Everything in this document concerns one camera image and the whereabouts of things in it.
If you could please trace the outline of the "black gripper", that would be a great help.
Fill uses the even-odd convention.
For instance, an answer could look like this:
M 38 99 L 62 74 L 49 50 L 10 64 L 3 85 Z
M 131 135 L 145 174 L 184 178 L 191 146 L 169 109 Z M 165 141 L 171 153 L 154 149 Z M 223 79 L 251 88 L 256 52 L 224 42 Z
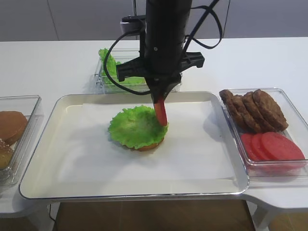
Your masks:
M 205 58 L 200 52 L 182 52 L 183 38 L 158 39 L 141 36 L 139 57 L 116 66 L 117 79 L 128 77 L 168 79 L 191 67 L 201 68 Z M 181 82 L 172 82 L 162 88 L 162 81 L 147 80 L 153 104 L 166 99 L 170 92 L 179 92 Z

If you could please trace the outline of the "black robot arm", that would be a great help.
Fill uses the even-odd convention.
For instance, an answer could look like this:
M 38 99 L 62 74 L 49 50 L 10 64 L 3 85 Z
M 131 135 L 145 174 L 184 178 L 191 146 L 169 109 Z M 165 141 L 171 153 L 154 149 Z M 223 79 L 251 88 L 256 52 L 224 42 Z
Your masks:
M 140 50 L 137 58 L 117 65 L 117 78 L 143 77 L 153 103 L 166 99 L 184 70 L 204 64 L 200 52 L 183 50 L 191 5 L 190 0 L 148 0 L 145 15 L 121 20 L 123 33 L 140 36 Z

